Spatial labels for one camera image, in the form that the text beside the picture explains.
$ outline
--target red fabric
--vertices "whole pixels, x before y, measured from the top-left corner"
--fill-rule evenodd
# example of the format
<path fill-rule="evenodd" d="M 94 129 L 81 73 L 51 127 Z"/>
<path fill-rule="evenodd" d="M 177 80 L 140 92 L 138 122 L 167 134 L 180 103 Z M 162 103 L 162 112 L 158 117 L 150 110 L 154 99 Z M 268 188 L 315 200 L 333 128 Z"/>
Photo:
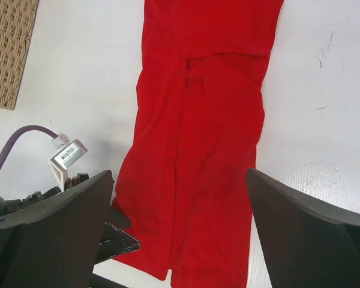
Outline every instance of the red fabric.
<path fill-rule="evenodd" d="M 117 260 L 174 288 L 243 288 L 245 173 L 282 0 L 146 0 L 135 137 L 116 185 L 141 250 Z"/>

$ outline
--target scuff mark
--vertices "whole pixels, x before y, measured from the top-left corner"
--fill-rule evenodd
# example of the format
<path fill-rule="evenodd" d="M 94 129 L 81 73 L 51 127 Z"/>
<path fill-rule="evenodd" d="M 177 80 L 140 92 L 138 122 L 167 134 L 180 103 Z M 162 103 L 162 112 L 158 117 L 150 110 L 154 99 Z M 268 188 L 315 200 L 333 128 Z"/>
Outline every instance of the scuff mark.
<path fill-rule="evenodd" d="M 64 32 L 64 31 L 61 31 L 61 32 L 59 32 L 58 38 L 59 38 L 59 39 L 64 39 L 65 36 L 67 36 L 67 33 Z"/>
<path fill-rule="evenodd" d="M 308 84 L 306 84 L 306 86 L 304 87 L 304 90 L 306 90 L 309 86 L 311 86 L 311 84 L 313 83 L 313 81 L 315 81 L 316 78 L 313 78 L 312 81 L 310 81 Z"/>
<path fill-rule="evenodd" d="M 325 55 L 325 47 L 327 47 L 326 45 L 323 45 L 322 47 L 320 47 L 320 54 L 321 54 L 321 59 L 322 60 L 326 60 L 326 55 Z"/>
<path fill-rule="evenodd" d="M 332 32 L 332 33 L 331 33 L 331 39 L 329 39 L 328 50 L 329 50 L 329 48 L 330 48 L 330 46 L 331 46 L 331 44 L 332 44 L 332 39 L 333 39 L 333 37 L 334 37 L 334 33 Z"/>

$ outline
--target cable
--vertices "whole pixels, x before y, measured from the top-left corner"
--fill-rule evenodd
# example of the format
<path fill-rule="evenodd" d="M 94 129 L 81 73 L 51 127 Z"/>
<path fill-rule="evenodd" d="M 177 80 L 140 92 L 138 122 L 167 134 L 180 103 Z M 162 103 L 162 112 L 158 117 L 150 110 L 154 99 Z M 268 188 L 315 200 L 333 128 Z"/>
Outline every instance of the cable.
<path fill-rule="evenodd" d="M 49 129 L 42 127 L 42 126 L 38 126 L 38 125 L 29 125 L 29 126 L 25 126 L 23 128 L 18 129 L 15 133 L 12 134 L 12 136 L 8 139 L 8 141 L 6 142 L 6 144 L 4 145 L 2 151 L 0 152 L 0 170 L 4 164 L 4 162 L 6 161 L 9 153 L 12 150 L 13 145 L 16 143 L 16 141 L 18 140 L 18 138 L 29 131 L 40 131 L 43 132 L 47 135 L 49 135 L 52 138 L 57 138 L 58 135 L 52 131 L 50 131 Z"/>

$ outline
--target woven mat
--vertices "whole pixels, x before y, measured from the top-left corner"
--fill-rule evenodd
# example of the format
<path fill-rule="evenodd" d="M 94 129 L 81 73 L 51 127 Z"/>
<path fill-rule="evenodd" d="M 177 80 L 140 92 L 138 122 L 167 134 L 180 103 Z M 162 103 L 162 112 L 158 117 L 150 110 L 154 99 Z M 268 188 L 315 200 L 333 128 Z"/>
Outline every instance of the woven mat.
<path fill-rule="evenodd" d="M 0 0 L 0 108 L 13 110 L 38 0 Z"/>

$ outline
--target red cloth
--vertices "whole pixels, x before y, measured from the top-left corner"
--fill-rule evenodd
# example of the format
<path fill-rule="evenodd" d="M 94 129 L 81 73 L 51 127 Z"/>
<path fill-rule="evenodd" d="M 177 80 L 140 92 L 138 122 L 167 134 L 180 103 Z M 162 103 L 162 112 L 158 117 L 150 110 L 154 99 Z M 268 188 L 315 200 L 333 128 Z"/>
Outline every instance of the red cloth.
<path fill-rule="evenodd" d="M 133 146 L 114 206 L 140 251 L 117 258 L 174 288 L 243 288 L 245 173 L 283 0 L 146 0 Z"/>

